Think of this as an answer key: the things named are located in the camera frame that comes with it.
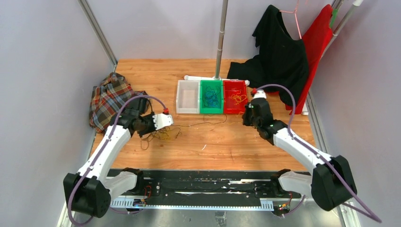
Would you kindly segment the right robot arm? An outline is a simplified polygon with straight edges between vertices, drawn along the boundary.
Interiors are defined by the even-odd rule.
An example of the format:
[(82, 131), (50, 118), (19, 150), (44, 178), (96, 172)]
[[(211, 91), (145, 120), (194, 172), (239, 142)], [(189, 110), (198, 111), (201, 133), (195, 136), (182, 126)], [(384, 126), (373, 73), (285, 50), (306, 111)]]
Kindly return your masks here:
[(287, 124), (276, 120), (264, 98), (256, 98), (245, 105), (242, 116), (245, 126), (254, 127), (267, 140), (301, 163), (309, 175), (285, 169), (279, 171), (270, 184), (276, 197), (296, 192), (313, 198), (325, 211), (330, 211), (357, 195), (357, 187), (348, 160), (320, 151), (296, 135)]

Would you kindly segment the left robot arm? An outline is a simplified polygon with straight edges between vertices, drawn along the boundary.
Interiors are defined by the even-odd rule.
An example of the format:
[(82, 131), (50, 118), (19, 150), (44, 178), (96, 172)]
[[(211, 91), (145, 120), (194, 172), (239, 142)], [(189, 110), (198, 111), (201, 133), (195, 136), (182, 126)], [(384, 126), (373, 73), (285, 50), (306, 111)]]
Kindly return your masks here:
[(165, 104), (154, 96), (139, 95), (128, 99), (111, 118), (105, 135), (88, 161), (75, 173), (68, 173), (63, 187), (68, 216), (71, 223), (79, 225), (73, 212), (101, 218), (111, 202), (129, 191), (133, 195), (144, 192), (143, 172), (127, 167), (112, 178), (108, 172), (118, 153), (137, 133), (140, 137), (173, 124)]

